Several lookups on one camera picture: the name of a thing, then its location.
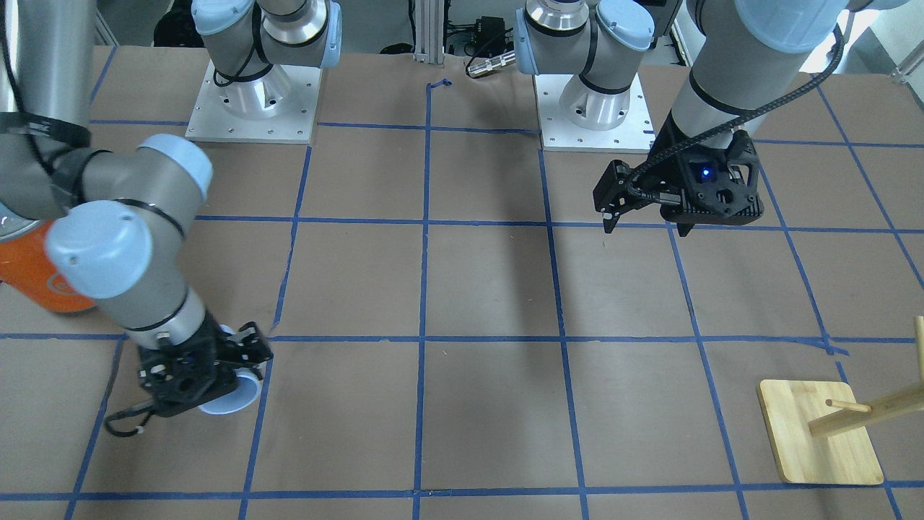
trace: robotic arm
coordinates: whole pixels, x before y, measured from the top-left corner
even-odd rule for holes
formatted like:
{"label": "robotic arm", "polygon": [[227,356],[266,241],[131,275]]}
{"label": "robotic arm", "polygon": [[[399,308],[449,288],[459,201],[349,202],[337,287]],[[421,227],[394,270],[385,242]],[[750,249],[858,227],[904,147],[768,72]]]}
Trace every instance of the robotic arm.
{"label": "robotic arm", "polygon": [[[707,36],[648,160],[615,160],[593,192],[604,230],[626,211],[661,205],[681,236],[696,224],[744,225],[760,218],[760,160],[749,134],[764,116],[810,92],[843,52],[837,16],[845,8],[887,9],[907,0],[687,0]],[[785,93],[812,49],[834,31],[832,63]]]}
{"label": "robotic arm", "polygon": [[110,415],[106,429],[130,436],[138,430],[110,422],[142,414],[146,422],[218,398],[248,404],[259,393],[259,365],[273,357],[267,340],[252,322],[237,333],[219,327],[175,266],[205,201],[208,157],[167,134],[131,156],[91,149],[95,3],[0,6],[0,214],[59,218],[46,238],[48,256],[139,345],[140,384],[152,396]]}

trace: wooden stand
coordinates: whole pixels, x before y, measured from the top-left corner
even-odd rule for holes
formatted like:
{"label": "wooden stand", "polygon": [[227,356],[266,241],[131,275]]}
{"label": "wooden stand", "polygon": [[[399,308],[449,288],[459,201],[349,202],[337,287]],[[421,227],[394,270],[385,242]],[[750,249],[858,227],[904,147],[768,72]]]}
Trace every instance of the wooden stand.
{"label": "wooden stand", "polygon": [[[924,378],[924,317],[915,318],[915,333]],[[831,381],[765,379],[758,395],[784,482],[874,486],[882,470],[865,426],[921,409],[924,382],[866,403],[857,403],[846,383]]]}

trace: white mounting plate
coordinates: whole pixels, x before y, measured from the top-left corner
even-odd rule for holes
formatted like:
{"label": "white mounting plate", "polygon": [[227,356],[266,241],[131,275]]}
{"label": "white mounting plate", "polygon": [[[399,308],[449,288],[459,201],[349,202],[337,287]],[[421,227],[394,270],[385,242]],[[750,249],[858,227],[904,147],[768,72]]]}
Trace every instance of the white mounting plate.
{"label": "white mounting plate", "polygon": [[654,142],[648,103],[641,90],[638,74],[630,87],[632,101],[623,124],[612,130],[587,130],[565,117],[558,99],[570,74],[535,76],[536,105],[542,128],[542,148],[557,152],[608,152],[647,154]]}
{"label": "white mounting plate", "polygon": [[225,108],[218,92],[220,87],[212,82],[214,66],[210,61],[196,105],[189,116],[186,138],[202,142],[309,143],[321,90],[321,70],[287,65],[277,67],[282,67],[292,81],[293,93],[282,102],[284,106],[277,107],[281,110],[271,118],[244,119]]}

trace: metal connector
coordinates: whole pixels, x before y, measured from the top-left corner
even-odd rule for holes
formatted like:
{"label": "metal connector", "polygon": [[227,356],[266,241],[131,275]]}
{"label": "metal connector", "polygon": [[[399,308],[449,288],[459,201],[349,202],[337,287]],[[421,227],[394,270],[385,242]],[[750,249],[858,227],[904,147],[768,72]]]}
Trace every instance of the metal connector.
{"label": "metal connector", "polygon": [[517,53],[515,51],[509,51],[500,56],[489,57],[481,63],[472,65],[468,68],[468,75],[471,78],[480,78],[507,67],[508,65],[513,65],[516,62]]}

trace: orange container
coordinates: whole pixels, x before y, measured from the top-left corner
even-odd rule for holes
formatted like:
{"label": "orange container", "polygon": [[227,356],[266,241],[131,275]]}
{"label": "orange container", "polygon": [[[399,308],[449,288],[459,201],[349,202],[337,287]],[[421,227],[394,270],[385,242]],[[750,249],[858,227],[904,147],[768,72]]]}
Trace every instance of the orange container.
{"label": "orange container", "polygon": [[51,222],[0,217],[0,281],[56,313],[93,307],[78,294],[45,256],[45,233]]}

